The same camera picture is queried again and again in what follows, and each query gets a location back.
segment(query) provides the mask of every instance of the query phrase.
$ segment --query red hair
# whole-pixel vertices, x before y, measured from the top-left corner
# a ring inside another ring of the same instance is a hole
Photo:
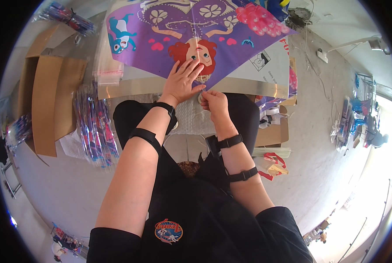
[[[217,45],[214,42],[209,42],[208,40],[205,40],[205,39],[199,40],[198,44],[201,44],[202,46],[205,46],[208,49],[209,55],[212,59],[212,65],[205,66],[200,74],[202,76],[212,74],[212,72],[214,72],[214,70],[215,70],[215,64],[216,64],[214,57],[217,54],[217,51],[214,50],[214,48],[216,48]],[[189,48],[190,48],[189,43],[177,42],[177,43],[175,43],[175,45],[170,46],[168,48],[168,53],[174,61],[177,62],[178,60],[180,60],[179,66],[181,66],[187,60],[186,54],[187,54],[187,51],[189,50]]]

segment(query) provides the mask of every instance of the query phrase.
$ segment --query packaged kite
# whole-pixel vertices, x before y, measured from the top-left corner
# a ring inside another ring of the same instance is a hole
[[[6,127],[6,145],[10,151],[23,141],[32,137],[32,118],[31,114],[26,114],[18,118]]]
[[[73,101],[77,130],[82,140],[83,150],[89,161],[102,168],[113,165],[120,157],[109,120],[106,101],[99,101],[97,83],[82,85]]]
[[[84,36],[94,34],[97,29],[88,19],[78,16],[73,12],[73,9],[67,9],[64,5],[55,1],[44,7],[38,16],[35,17],[35,20],[38,19],[60,21]]]

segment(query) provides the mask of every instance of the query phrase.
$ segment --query black wristband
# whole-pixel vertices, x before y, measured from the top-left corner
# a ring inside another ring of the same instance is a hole
[[[164,108],[168,111],[168,115],[170,116],[170,118],[172,118],[173,116],[175,116],[175,109],[174,107],[172,107],[171,105],[168,105],[165,102],[154,102],[152,105],[153,107],[161,107]]]
[[[230,182],[247,181],[251,176],[255,176],[257,173],[257,168],[254,166],[248,171],[242,171],[241,173],[229,175],[228,180]]]
[[[217,147],[218,147],[218,149],[230,148],[231,146],[239,144],[242,141],[243,141],[243,137],[241,136],[241,134],[237,134],[231,138],[227,138],[225,140],[218,141]]]
[[[135,136],[140,137],[145,141],[147,141],[148,143],[150,143],[152,147],[154,147],[155,150],[157,151],[158,156],[161,156],[162,147],[159,144],[158,140],[155,138],[155,134],[153,132],[141,128],[135,128],[134,130],[131,131],[129,139]]]

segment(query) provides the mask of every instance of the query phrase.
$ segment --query bubble wrap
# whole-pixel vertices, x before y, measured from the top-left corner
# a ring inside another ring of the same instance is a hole
[[[141,103],[151,103],[156,100],[156,95],[161,94],[141,94],[109,99],[109,111],[114,113],[115,107],[126,100],[134,100]],[[175,116],[178,120],[178,127],[177,129],[172,130],[170,134],[216,133],[214,123],[211,121],[211,113],[209,111],[203,110],[197,98],[198,94],[177,106]]]

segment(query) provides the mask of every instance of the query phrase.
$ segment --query purple kite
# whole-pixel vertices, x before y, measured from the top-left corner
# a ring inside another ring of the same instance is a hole
[[[112,12],[107,28],[114,60],[167,78],[176,61],[200,59],[193,86],[206,90],[295,33],[248,0],[148,0]]]

